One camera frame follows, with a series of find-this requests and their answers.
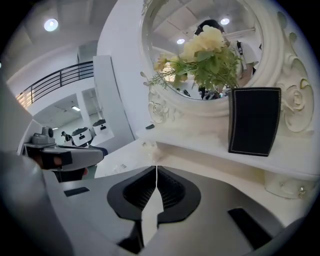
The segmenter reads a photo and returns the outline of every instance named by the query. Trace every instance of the white shelf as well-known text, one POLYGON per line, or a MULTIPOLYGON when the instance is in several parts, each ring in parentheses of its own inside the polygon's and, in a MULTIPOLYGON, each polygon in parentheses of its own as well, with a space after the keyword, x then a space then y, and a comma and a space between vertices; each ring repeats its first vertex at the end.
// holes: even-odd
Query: white shelf
POLYGON ((198 151, 296 179, 315 181, 319 178, 317 151, 310 138, 276 136, 269 156, 265 157, 229 153, 228 139, 216 133, 195 134, 157 126, 136 134, 142 140, 198 151))

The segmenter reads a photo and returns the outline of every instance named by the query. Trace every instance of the person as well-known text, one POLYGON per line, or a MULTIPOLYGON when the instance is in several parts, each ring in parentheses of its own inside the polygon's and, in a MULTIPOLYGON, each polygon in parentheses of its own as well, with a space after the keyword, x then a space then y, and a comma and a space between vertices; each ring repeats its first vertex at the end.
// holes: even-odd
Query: person
MULTIPOLYGON (((219 25, 219 23, 216 20, 207 19, 198 26, 194 34, 199 35, 203 31, 203 27, 205 25, 220 30, 222 34, 225 33, 224 28, 221 25, 219 25)), ((226 45, 229 48, 233 49, 235 54, 241 59, 241 63, 239 63, 237 67, 237 82, 239 87, 243 87, 251 79, 254 71, 254 66, 257 65, 259 61, 249 44, 238 41, 231 43, 228 39, 226 39, 225 36, 224 39, 226 45)))
POLYGON ((71 135, 66 134, 65 131, 61 132, 61 136, 64 136, 64 142, 72 141, 72 145, 74 144, 74 140, 72 139, 71 135))

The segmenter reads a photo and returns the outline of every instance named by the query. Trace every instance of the black railing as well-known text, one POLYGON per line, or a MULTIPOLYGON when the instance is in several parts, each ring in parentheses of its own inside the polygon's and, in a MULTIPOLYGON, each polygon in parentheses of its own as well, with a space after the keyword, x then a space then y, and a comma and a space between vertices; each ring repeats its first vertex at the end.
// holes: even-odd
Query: black railing
POLYGON ((78 80, 94 76, 94 63, 87 61, 51 73, 21 92, 16 99, 25 108, 43 96, 78 80))

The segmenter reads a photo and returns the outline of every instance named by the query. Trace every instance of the white pillar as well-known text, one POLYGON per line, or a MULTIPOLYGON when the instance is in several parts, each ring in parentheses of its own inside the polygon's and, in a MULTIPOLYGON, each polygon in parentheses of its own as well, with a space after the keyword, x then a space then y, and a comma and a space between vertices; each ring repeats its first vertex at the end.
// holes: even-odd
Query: white pillar
POLYGON ((77 91, 76 92, 76 99, 78 101, 78 105, 79 105, 79 109, 80 109, 80 113, 81 113, 81 117, 82 117, 82 120, 83 120, 83 123, 86 127, 88 127, 91 131, 91 135, 92 137, 95 136, 95 132, 94 132, 94 128, 91 124, 91 121, 90 121, 90 117, 89 117, 89 114, 88 114, 88 110, 87 110, 87 106, 86 106, 86 103, 85 103, 85 98, 84 98, 84 95, 82 93, 82 91, 77 91))

